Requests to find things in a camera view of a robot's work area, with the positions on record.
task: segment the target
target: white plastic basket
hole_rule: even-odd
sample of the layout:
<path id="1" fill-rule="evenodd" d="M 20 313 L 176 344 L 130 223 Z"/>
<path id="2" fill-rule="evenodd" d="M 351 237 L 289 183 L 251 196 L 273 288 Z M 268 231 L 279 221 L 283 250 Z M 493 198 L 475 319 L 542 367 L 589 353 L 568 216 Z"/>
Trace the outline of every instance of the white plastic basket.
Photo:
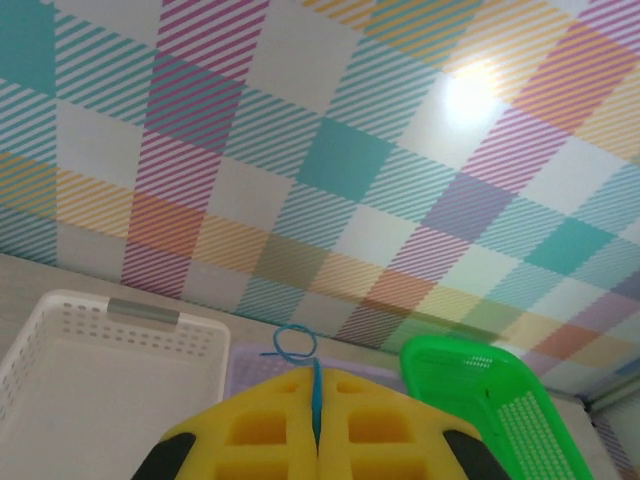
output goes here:
<path id="1" fill-rule="evenodd" d="M 222 323 L 45 295 L 0 364 L 0 478 L 129 479 L 171 426 L 219 402 Z"/>

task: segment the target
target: wall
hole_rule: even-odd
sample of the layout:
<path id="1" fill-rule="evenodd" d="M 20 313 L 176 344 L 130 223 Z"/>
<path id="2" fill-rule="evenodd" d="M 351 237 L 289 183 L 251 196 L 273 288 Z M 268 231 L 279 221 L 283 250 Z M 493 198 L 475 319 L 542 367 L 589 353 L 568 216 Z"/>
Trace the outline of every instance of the wall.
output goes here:
<path id="1" fill-rule="evenodd" d="M 636 2 L 0 7 L 0 251 L 570 393 L 640 355 Z"/>

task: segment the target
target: blue wire loop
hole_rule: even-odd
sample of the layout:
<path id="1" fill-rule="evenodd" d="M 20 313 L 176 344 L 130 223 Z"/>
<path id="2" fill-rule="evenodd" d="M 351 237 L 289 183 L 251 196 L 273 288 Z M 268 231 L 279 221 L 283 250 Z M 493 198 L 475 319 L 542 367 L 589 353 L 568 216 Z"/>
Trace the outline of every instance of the blue wire loop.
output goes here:
<path id="1" fill-rule="evenodd" d="M 287 352 L 280 346 L 280 334 L 286 330 L 295 330 L 298 332 L 306 333 L 311 337 L 313 345 L 308 353 Z M 311 365 L 313 367 L 313 390 L 311 392 L 311 426 L 313 428 L 313 435 L 316 440 L 316 448 L 320 444 L 320 431 L 322 429 L 322 401 L 323 401 L 323 388 L 322 388 L 322 365 L 315 356 L 316 349 L 318 348 L 318 339 L 316 334 L 304 325 L 297 323 L 289 323 L 278 328 L 273 333 L 273 346 L 276 349 L 275 352 L 261 353 L 261 356 L 280 355 L 287 362 L 297 366 Z"/>

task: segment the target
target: teal square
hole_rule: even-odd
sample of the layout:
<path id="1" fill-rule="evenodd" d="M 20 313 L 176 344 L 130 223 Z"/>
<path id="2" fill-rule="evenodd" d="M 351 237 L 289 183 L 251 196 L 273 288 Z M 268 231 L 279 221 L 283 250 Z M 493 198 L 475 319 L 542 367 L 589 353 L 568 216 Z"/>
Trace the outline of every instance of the teal square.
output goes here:
<path id="1" fill-rule="evenodd" d="M 55 95 L 54 6 L 0 0 L 0 78 Z"/>
<path id="2" fill-rule="evenodd" d="M 522 260 L 566 218 L 539 203 L 516 196 L 476 243 Z"/>
<path id="3" fill-rule="evenodd" d="M 525 261 L 569 275 L 612 239 L 604 230 L 568 218 Z"/>
<path id="4" fill-rule="evenodd" d="M 296 179 L 360 202 L 392 149 L 389 142 L 323 118 Z"/>

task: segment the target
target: green plastic basket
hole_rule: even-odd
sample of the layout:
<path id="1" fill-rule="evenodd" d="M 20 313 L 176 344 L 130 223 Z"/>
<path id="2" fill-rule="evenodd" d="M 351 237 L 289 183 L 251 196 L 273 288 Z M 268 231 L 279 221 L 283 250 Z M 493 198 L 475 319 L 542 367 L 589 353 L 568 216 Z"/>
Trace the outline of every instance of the green plastic basket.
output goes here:
<path id="1" fill-rule="evenodd" d="M 473 424 L 514 480 L 592 480 L 538 378 L 500 348 L 423 336 L 401 353 L 409 395 Z"/>

